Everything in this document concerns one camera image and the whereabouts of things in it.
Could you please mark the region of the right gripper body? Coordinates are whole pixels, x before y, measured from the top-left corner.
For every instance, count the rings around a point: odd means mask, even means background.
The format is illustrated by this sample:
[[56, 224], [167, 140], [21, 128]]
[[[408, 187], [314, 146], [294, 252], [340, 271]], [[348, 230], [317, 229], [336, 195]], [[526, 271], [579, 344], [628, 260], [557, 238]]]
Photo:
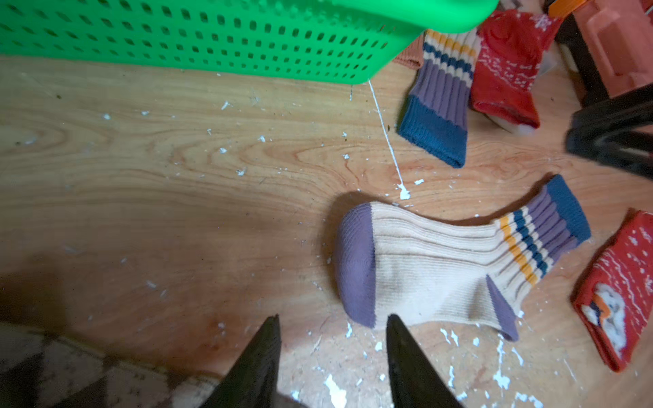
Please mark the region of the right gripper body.
[[571, 117], [566, 151], [652, 179], [652, 86], [585, 107]]

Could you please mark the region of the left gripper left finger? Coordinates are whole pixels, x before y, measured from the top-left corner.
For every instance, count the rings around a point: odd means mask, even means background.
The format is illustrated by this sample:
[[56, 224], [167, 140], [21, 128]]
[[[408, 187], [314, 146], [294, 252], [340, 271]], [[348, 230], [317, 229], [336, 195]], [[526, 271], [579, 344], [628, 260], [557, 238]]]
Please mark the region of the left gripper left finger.
[[276, 407], [282, 349], [279, 315], [269, 316], [202, 407]]

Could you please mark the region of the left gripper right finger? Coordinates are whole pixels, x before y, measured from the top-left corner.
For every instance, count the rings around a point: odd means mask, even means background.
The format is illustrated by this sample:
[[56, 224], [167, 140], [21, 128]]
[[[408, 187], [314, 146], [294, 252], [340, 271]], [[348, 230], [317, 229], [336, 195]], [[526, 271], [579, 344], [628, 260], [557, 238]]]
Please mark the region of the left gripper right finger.
[[387, 320], [386, 343], [394, 407], [462, 407], [397, 314]]

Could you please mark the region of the cream purple striped sock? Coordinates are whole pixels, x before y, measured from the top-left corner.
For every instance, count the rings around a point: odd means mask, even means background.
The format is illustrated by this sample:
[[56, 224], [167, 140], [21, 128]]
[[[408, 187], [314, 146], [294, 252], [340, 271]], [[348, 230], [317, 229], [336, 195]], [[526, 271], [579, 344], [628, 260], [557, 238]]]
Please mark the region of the cream purple striped sock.
[[339, 295], [350, 319], [375, 330], [396, 314], [407, 325], [489, 326], [517, 341], [525, 298], [590, 236], [583, 209], [559, 175], [523, 207], [484, 225], [452, 225], [367, 202], [338, 227]]
[[468, 105], [481, 51], [476, 29], [459, 34], [428, 30], [399, 135], [453, 168], [462, 168], [468, 142]]

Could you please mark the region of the red penguin christmas sock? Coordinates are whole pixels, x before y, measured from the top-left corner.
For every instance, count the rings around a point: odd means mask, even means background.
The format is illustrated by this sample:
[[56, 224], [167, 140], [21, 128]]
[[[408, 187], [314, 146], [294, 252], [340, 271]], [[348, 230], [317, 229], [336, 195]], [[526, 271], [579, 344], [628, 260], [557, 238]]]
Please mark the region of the red penguin christmas sock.
[[652, 213], [617, 231], [583, 280], [572, 306], [614, 372], [631, 360], [652, 311]]

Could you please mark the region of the brown argyle sock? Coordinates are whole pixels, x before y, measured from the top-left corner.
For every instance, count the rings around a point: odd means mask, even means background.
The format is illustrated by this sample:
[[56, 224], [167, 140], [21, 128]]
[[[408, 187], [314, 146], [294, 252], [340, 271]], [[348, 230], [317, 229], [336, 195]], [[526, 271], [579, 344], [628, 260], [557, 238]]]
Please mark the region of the brown argyle sock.
[[219, 379], [120, 360], [63, 336], [1, 325], [3, 407], [200, 407]]

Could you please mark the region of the green plastic basket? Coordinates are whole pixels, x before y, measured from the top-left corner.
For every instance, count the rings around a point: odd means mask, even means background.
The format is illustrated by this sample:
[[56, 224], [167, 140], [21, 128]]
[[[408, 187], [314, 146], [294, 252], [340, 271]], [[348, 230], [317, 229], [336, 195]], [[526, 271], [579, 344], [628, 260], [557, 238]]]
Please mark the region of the green plastic basket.
[[1, 51], [357, 85], [426, 30], [467, 32], [494, 1], [6, 0]]

